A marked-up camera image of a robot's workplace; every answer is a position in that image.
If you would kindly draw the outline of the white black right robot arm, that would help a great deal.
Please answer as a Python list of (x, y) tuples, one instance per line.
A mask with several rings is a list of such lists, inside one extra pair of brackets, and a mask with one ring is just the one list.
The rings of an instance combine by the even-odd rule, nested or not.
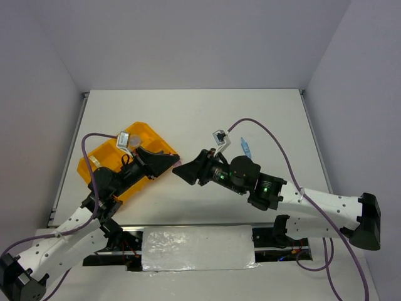
[(247, 156), (228, 162), (213, 149), (202, 150), (193, 161), (172, 172), (191, 186), (214, 182), (247, 195), (248, 203), (261, 211), (278, 210), (272, 233), (279, 245), (341, 233), (354, 247), (380, 249), (381, 212), (376, 197), (370, 193), (346, 197), (298, 188), (290, 181), (262, 173), (260, 165)]

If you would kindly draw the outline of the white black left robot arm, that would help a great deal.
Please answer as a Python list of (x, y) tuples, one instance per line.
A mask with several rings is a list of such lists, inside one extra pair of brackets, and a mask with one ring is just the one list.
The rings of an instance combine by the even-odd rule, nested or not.
[(112, 219), (122, 205), (119, 197), (142, 179), (161, 176), (179, 159), (138, 147), (132, 159), (122, 157), (119, 171), (96, 169), (95, 182), (88, 185), (91, 193), (63, 224), (19, 255), (1, 256), (1, 291), (9, 300), (41, 300), (55, 280), (84, 258), (119, 248), (123, 230)]

